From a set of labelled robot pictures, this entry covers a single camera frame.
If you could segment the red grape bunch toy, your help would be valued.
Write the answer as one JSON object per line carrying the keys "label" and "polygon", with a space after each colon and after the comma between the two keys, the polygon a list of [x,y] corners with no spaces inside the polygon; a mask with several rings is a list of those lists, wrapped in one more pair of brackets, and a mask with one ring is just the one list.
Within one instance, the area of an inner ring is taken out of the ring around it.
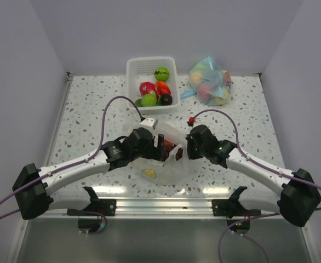
{"label": "red grape bunch toy", "polygon": [[[162,158],[160,159],[162,162],[165,162],[169,155],[170,155],[170,152],[176,147],[177,145],[176,144],[173,144],[172,142],[168,141],[168,140],[165,140],[164,141],[164,153],[163,153],[163,156]],[[177,153],[175,155],[175,160],[178,161],[180,160],[182,157],[183,157],[183,149],[180,148],[177,150]]]}

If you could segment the green striped watermelon toy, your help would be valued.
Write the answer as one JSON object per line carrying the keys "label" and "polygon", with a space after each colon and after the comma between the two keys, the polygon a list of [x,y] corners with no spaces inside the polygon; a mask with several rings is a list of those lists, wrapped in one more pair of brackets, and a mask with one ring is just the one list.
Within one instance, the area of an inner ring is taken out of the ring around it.
{"label": "green striped watermelon toy", "polygon": [[153,73],[148,74],[148,76],[153,75],[157,81],[166,82],[169,79],[170,73],[166,67],[158,67]]}

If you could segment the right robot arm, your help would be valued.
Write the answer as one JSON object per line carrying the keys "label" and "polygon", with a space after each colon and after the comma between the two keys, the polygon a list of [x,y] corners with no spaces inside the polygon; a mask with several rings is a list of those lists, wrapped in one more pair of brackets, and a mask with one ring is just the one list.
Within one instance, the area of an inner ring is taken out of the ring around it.
{"label": "right robot arm", "polygon": [[218,140],[203,124],[194,127],[186,140],[189,159],[206,158],[211,164],[244,174],[271,190],[270,194],[235,196],[229,202],[233,214],[242,215],[252,209],[271,211],[303,227],[321,202],[311,174],[304,169],[282,169],[254,158],[238,144]]}

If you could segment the dark purple mangosteen toy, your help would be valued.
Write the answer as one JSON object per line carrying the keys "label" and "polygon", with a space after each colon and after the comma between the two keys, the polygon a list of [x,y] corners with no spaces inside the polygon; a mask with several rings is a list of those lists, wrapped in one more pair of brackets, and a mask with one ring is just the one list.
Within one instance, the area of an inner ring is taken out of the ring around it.
{"label": "dark purple mangosteen toy", "polygon": [[169,94],[165,94],[161,96],[159,101],[162,106],[170,106],[173,103],[173,97]]}

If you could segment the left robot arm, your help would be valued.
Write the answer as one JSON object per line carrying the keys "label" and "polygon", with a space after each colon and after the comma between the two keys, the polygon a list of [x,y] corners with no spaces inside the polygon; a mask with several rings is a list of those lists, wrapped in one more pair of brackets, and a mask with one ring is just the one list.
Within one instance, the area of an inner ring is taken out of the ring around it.
{"label": "left robot arm", "polygon": [[165,136],[153,135],[145,128],[134,129],[99,146],[95,152],[60,165],[37,168],[33,163],[23,167],[13,192],[21,217],[31,220],[48,210],[68,209],[73,215],[93,215],[106,211],[92,187],[85,186],[82,197],[54,197],[54,193],[88,176],[106,174],[126,167],[138,158],[160,160]]}

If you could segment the yellow green mango toy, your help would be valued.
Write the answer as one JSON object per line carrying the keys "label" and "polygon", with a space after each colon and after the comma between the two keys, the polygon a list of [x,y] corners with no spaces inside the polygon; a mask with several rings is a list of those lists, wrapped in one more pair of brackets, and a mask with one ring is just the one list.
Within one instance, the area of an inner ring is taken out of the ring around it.
{"label": "yellow green mango toy", "polygon": [[137,107],[142,107],[142,100],[141,100],[141,99],[137,99],[137,100],[135,101],[135,105],[136,105]]}

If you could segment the green round fruit toy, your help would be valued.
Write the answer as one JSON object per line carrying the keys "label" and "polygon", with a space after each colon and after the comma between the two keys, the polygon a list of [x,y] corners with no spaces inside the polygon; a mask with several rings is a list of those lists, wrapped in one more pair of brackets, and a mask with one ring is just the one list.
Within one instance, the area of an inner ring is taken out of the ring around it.
{"label": "green round fruit toy", "polygon": [[154,94],[145,94],[141,98],[142,107],[154,107],[157,104],[157,97]]}

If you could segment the clear plastic fruit bag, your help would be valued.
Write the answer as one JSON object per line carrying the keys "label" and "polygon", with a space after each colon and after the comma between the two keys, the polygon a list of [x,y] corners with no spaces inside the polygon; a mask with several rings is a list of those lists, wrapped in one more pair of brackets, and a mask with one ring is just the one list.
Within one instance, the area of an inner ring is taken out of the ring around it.
{"label": "clear plastic fruit bag", "polygon": [[[130,135],[133,129],[139,128],[139,123],[141,121],[128,120],[123,124],[123,132]],[[157,136],[158,134],[164,135],[164,140],[168,140],[177,146],[170,152],[168,159],[165,162],[155,161],[151,159],[138,158],[132,162],[132,166],[135,170],[141,174],[143,177],[151,180],[155,184],[161,185],[173,185],[181,180],[183,180],[189,171],[189,159],[187,155],[187,140],[185,135],[170,126],[168,123],[158,121],[158,125],[155,130],[150,130],[150,132]],[[177,150],[183,149],[183,157],[176,161],[175,155]],[[156,178],[151,179],[146,175],[142,174],[144,169],[153,169],[156,172]]]}

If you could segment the pink dragon fruit toy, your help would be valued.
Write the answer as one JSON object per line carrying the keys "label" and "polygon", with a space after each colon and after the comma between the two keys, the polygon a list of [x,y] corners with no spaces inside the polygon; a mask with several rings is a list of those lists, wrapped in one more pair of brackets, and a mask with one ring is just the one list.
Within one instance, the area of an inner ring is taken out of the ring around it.
{"label": "pink dragon fruit toy", "polygon": [[139,86],[139,91],[141,96],[144,96],[145,94],[154,94],[156,97],[159,97],[157,87],[152,82],[142,82]]}

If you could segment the red apple slice toy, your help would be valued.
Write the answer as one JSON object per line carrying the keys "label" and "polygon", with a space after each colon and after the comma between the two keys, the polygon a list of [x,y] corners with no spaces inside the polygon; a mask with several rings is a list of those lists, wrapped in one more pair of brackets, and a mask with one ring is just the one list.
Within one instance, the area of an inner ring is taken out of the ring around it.
{"label": "red apple slice toy", "polygon": [[163,82],[163,81],[157,81],[156,82],[156,87],[157,90],[159,91],[160,95],[171,95],[171,90],[169,88],[169,86]]}

